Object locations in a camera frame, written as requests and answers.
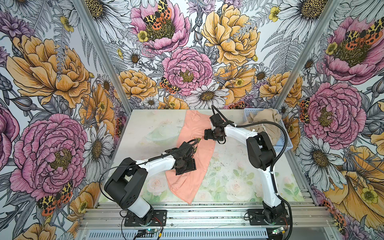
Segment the beige drawstring garment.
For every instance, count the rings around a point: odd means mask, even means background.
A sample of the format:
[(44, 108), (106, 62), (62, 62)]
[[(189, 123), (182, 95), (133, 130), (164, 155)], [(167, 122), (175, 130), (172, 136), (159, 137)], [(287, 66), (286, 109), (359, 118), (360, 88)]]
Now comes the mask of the beige drawstring garment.
[(247, 129), (250, 131), (256, 131), (258, 133), (266, 132), (271, 140), (272, 145), (275, 146), (278, 143), (282, 134), (280, 128), (271, 123), (279, 125), (281, 120), (282, 116), (277, 110), (264, 109), (262, 111), (258, 111), (257, 113), (249, 113), (246, 117), (244, 125), (268, 122), (266, 124), (257, 124), (251, 127), (247, 127)]

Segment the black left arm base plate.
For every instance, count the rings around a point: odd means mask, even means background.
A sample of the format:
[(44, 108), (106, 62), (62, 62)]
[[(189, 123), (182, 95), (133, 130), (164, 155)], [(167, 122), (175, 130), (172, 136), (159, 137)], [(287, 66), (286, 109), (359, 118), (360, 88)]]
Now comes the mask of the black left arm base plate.
[(143, 218), (139, 218), (133, 212), (127, 211), (124, 220), (125, 227), (165, 227), (167, 222), (167, 210), (150, 210)]

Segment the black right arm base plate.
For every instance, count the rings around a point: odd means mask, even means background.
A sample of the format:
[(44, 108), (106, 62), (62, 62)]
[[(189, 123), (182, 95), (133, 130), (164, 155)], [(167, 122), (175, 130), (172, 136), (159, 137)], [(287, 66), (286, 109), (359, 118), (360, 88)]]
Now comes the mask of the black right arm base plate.
[(277, 214), (272, 210), (248, 209), (244, 219), (247, 219), (251, 226), (288, 226), (291, 224), (291, 216), (286, 210)]

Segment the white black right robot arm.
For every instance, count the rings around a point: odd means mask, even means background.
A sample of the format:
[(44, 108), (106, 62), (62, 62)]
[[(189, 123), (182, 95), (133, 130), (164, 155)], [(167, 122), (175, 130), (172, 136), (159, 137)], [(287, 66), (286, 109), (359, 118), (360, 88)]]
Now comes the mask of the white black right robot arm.
[[(287, 148), (287, 132), (281, 125), (270, 121), (256, 122), (243, 126), (235, 125), (234, 122), (226, 119), (221, 113), (213, 114), (210, 117), (210, 121), (212, 128), (205, 130), (205, 140), (214, 140), (220, 144), (224, 144), (226, 138), (230, 137), (247, 147), (249, 162), (261, 174), (261, 184), (264, 194), (263, 219), (270, 225), (276, 223), (280, 217), (284, 217), (287, 214), (287, 204), (279, 194), (274, 170), (275, 164)], [(256, 132), (247, 129), (248, 127), (262, 124), (276, 126), (283, 134), (284, 145), (279, 154), (276, 153), (267, 132)]]

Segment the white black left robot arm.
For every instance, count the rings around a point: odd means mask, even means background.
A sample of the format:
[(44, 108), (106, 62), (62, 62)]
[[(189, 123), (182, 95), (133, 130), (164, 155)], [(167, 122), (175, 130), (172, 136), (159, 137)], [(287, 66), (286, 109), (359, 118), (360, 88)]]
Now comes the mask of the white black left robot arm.
[(180, 147), (147, 160), (124, 159), (120, 165), (111, 168), (114, 172), (102, 193), (108, 194), (121, 209), (132, 213), (140, 225), (148, 225), (155, 217), (153, 207), (140, 196), (145, 181), (165, 171), (174, 172), (176, 176), (195, 171), (197, 167), (193, 156), (199, 141), (183, 142)]

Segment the pink graphic t-shirt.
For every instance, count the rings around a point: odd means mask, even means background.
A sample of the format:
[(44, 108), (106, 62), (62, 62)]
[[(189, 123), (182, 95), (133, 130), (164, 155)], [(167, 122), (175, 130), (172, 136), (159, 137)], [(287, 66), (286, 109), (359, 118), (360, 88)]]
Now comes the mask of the pink graphic t-shirt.
[(194, 146), (193, 158), (196, 163), (196, 170), (177, 176), (175, 170), (166, 171), (166, 178), (170, 191), (182, 201), (191, 204), (204, 180), (210, 165), (210, 160), (215, 150), (216, 142), (205, 140), (206, 129), (211, 128), (209, 115), (199, 111), (188, 110), (186, 112), (184, 126), (181, 129), (177, 146), (183, 142), (193, 139), (200, 139)]

